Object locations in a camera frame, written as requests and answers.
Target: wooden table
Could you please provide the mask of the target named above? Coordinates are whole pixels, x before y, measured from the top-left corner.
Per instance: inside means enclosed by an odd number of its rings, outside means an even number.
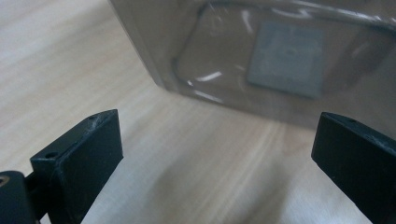
[[[311,160],[314,130],[160,89],[105,0],[1,1],[0,74],[2,171],[119,110],[125,158],[84,223],[369,223]]]

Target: wood grain surface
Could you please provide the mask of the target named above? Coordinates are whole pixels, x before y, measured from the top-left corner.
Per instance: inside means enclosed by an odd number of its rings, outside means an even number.
[[[369,223],[314,130],[160,89],[107,1],[0,2],[0,170],[112,108],[124,159],[84,223]]]

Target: transparent plastic bag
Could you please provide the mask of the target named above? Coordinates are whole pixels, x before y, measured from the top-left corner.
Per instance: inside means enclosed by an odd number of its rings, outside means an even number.
[[[316,127],[338,113],[396,137],[396,2],[112,0],[169,91]]]

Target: screw hole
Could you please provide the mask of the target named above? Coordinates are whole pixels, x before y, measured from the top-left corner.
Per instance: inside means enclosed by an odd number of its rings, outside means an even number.
[[[9,177],[6,175],[0,175],[0,188],[3,187],[9,180]]]
[[[52,159],[58,156],[58,152],[50,152],[46,155],[47,159]]]

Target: gray square object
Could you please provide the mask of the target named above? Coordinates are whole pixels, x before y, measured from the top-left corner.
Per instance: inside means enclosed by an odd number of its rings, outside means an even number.
[[[247,81],[319,98],[322,86],[323,32],[280,22],[264,22],[257,36]]]

